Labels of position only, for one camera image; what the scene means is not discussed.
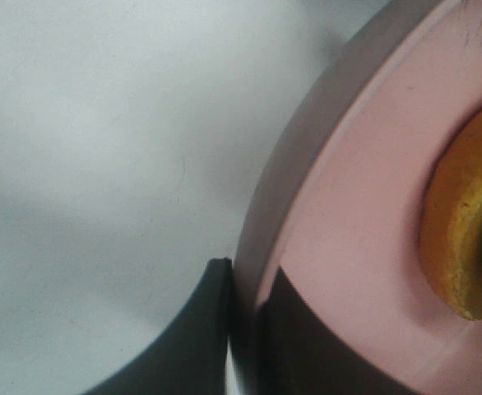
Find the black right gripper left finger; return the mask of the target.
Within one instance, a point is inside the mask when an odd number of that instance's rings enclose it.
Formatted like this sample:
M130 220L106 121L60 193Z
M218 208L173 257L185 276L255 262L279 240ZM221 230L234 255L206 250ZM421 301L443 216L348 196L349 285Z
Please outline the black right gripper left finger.
M140 355L89 394L224 394L232 262L210 260L188 302Z

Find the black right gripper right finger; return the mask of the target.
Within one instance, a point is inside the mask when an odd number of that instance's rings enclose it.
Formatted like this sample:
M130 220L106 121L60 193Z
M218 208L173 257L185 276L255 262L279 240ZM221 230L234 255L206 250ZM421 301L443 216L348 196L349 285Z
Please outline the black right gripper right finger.
M482 394L482 324L458 318L425 291L385 331L356 349L305 303L280 268L253 318L251 394Z

